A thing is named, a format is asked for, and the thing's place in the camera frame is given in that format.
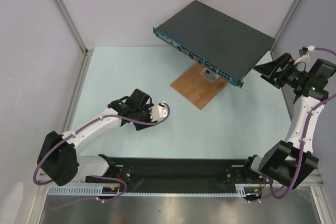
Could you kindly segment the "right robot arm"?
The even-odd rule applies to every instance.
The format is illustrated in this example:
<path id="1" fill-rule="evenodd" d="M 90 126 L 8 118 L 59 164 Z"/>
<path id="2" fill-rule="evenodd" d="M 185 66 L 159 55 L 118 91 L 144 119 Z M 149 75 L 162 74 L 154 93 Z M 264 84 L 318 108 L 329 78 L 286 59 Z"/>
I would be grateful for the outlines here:
<path id="1" fill-rule="evenodd" d="M 335 74 L 335 64 L 317 59 L 309 71 L 310 53 L 315 47 L 303 47 L 295 60 L 285 53 L 274 61 L 257 65 L 254 70 L 261 78 L 280 89 L 289 86 L 295 94 L 293 117 L 288 133 L 264 156 L 246 159 L 242 178 L 254 183 L 260 177 L 277 181 L 288 190 L 295 189 L 318 166 L 313 155 L 312 141 L 317 120 L 325 105 L 335 96 L 325 90 L 328 80 Z"/>

